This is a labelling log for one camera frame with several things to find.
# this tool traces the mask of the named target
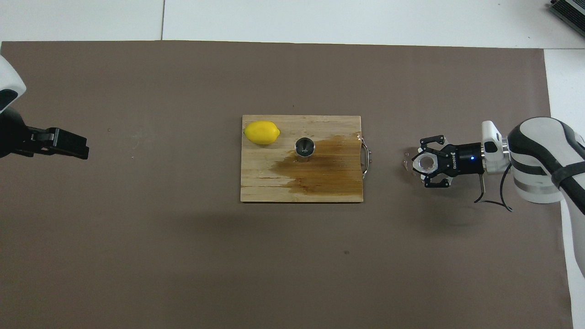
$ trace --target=black strap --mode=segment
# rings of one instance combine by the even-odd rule
[[[569,177],[585,173],[585,162],[572,163],[552,173],[552,183],[559,188],[560,183]]]

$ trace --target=wooden cutting board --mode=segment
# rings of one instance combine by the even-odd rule
[[[243,129],[258,120],[280,130],[270,145],[249,141]],[[244,115],[242,202],[362,202],[362,119],[354,115]],[[307,162],[297,161],[299,138],[315,142]]]

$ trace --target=wet stain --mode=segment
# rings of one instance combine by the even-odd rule
[[[294,145],[288,156],[270,168],[280,176],[292,180],[281,187],[290,193],[305,195],[358,195],[362,194],[360,165],[361,141],[359,132],[350,136],[331,136],[315,141],[315,153],[309,161],[297,161]]]

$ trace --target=yellow lemon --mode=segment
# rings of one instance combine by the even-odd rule
[[[280,135],[280,130],[272,121],[254,121],[244,129],[244,135],[252,142],[260,145],[268,145]]]

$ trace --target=white tile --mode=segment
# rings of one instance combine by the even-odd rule
[[[585,50],[545,50],[550,114],[585,136]],[[573,326],[585,328],[585,278],[574,258],[569,211],[562,205],[563,240],[573,308]]]
[[[166,0],[163,39],[585,48],[547,0]]]
[[[163,0],[1,0],[0,40],[156,40]]]

